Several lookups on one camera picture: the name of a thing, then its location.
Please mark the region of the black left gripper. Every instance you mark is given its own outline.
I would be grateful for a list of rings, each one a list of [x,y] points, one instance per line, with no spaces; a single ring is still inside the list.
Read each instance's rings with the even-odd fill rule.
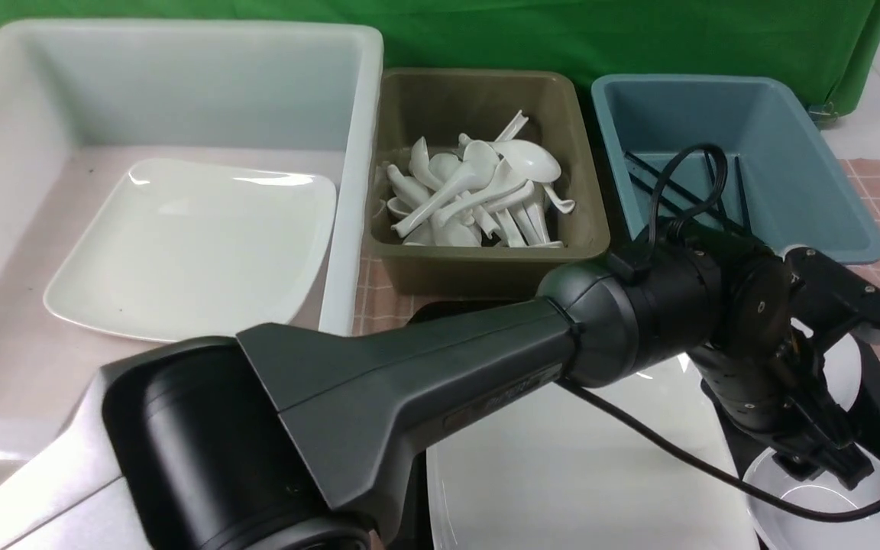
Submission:
[[[792,325],[791,306],[727,314],[713,340],[688,357],[731,424],[778,453],[794,480],[829,473],[847,490],[873,473],[844,413],[830,421],[830,396],[816,348]]]

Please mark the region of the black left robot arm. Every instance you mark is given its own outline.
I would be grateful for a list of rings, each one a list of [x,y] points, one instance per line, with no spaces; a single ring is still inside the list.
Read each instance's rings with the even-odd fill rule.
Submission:
[[[687,353],[736,427],[799,478],[871,474],[821,373],[850,313],[791,324],[824,254],[664,217],[548,273],[534,299],[338,337],[264,324],[100,368],[59,438],[0,486],[0,549],[367,549],[413,459],[549,383],[591,391]]]

